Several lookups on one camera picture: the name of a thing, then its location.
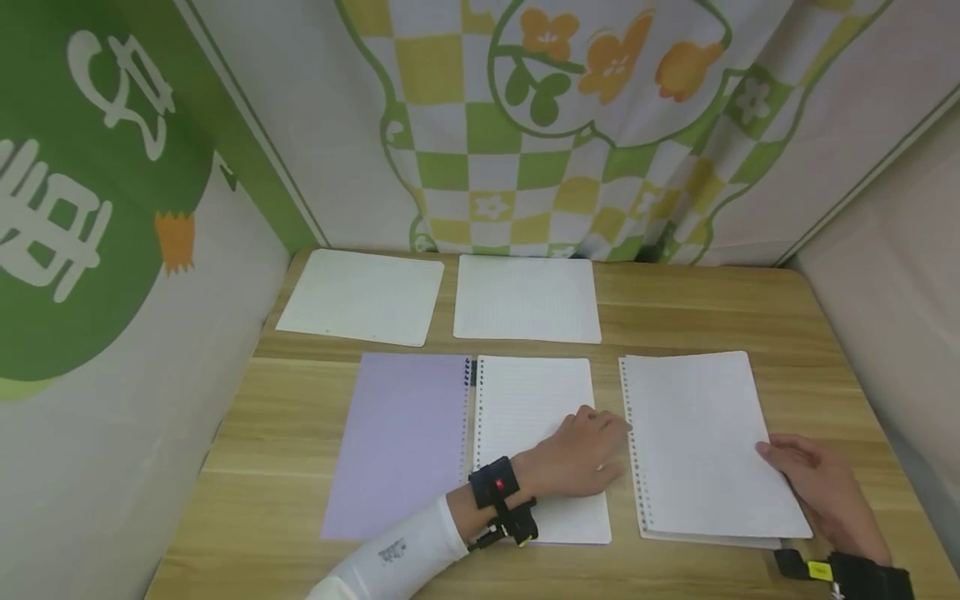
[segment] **purple cover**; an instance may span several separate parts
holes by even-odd
[[[369,540],[464,481],[469,356],[364,354],[323,540]]]

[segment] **white paper sheet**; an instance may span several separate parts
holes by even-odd
[[[453,337],[599,344],[592,263],[462,255]]]
[[[553,434],[581,404],[593,406],[586,358],[480,356],[473,469],[514,456]],[[607,495],[538,499],[541,543],[610,543]]]
[[[317,250],[276,328],[423,346],[443,276],[434,260]]]
[[[773,548],[812,537],[754,450],[769,438],[746,352],[627,356],[620,376],[644,537]]]

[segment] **right hand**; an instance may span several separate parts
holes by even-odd
[[[803,436],[772,434],[756,451],[790,480],[833,548],[891,566],[893,560],[874,511],[847,460]]]

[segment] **black strap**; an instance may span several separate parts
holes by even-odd
[[[521,504],[512,511],[507,508],[507,498],[520,491],[520,485],[514,475],[514,468],[510,464],[510,459],[503,456],[471,473],[469,482],[477,508],[483,509],[493,506],[496,509],[496,517],[487,524],[488,527],[492,528],[490,532],[469,545],[468,550],[486,548],[508,535],[514,539],[517,545],[521,546],[538,537],[540,532],[533,515],[530,513],[530,509],[537,505],[536,498]]]
[[[827,561],[807,562],[792,548],[774,551],[780,575],[790,579],[819,579],[831,582],[833,597],[844,600],[914,600],[910,573],[901,568],[880,566],[842,552],[833,552]]]
[[[831,553],[828,561],[846,600],[914,600],[910,573],[904,569],[842,552]]]

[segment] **notebook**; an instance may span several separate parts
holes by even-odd
[[[317,250],[276,328],[420,347],[443,276],[434,260]]]
[[[593,406],[586,358],[480,356],[474,408],[473,470],[512,457],[553,434],[582,404]],[[607,495],[538,498],[541,543],[610,543]]]
[[[779,548],[811,538],[769,441],[747,353],[620,359],[640,534]]]
[[[592,263],[462,255],[453,337],[599,344]]]
[[[322,539],[370,540],[463,484],[471,364],[453,354],[363,355]]]

